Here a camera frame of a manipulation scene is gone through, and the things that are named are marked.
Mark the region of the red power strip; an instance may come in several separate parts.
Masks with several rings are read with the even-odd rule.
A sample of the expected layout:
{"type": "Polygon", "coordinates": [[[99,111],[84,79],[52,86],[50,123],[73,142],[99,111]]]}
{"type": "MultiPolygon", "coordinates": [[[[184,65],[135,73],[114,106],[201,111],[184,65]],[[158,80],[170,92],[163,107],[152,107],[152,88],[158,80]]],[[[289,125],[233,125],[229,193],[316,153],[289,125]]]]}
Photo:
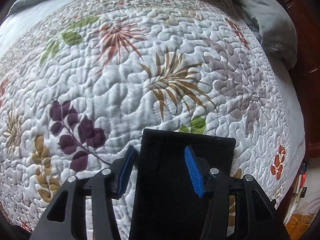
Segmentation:
{"type": "Polygon", "coordinates": [[[298,195],[300,196],[301,192],[303,191],[305,179],[306,179],[306,169],[307,169],[308,163],[303,163],[300,175],[299,175],[299,181],[298,181],[298,195]]]}

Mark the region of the floral quilted bedspread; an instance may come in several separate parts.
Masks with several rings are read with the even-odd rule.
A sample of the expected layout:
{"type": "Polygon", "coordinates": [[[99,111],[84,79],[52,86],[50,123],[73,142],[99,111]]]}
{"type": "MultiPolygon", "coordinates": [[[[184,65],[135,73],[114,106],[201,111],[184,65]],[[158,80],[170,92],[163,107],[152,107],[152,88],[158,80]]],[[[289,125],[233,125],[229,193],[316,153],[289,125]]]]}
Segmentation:
{"type": "Polygon", "coordinates": [[[231,175],[283,198],[291,140],[275,73],[232,0],[75,0],[1,25],[1,214],[32,232],[71,175],[147,128],[236,139],[231,175]]]}

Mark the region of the grey pillow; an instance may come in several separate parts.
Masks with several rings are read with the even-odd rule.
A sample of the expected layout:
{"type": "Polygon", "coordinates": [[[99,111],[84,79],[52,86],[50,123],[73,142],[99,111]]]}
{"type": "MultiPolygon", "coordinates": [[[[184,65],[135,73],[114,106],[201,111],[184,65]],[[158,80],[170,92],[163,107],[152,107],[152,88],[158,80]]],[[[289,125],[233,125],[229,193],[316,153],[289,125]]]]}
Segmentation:
{"type": "Polygon", "coordinates": [[[297,33],[283,6],[277,0],[233,0],[240,7],[268,56],[284,62],[287,69],[297,63],[297,33]]]}

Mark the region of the black pants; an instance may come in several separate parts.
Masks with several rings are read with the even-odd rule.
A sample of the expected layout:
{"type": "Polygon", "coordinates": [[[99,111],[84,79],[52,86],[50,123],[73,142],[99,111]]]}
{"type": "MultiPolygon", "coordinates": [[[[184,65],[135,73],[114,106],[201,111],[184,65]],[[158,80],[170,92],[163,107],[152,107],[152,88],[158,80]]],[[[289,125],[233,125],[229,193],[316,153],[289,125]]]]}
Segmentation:
{"type": "Polygon", "coordinates": [[[130,239],[200,239],[208,200],[199,198],[184,160],[184,149],[229,174],[236,140],[144,129],[138,160],[130,239]]]}

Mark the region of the red wooden headboard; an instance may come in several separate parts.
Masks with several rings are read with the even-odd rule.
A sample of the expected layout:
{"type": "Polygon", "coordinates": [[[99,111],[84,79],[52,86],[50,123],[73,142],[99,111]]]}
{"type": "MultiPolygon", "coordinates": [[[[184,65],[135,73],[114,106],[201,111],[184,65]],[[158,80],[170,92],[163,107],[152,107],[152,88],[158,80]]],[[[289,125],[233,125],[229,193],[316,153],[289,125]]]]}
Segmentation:
{"type": "Polygon", "coordinates": [[[298,35],[297,63],[289,71],[302,107],[306,158],[319,157],[319,0],[278,0],[298,35]]]}

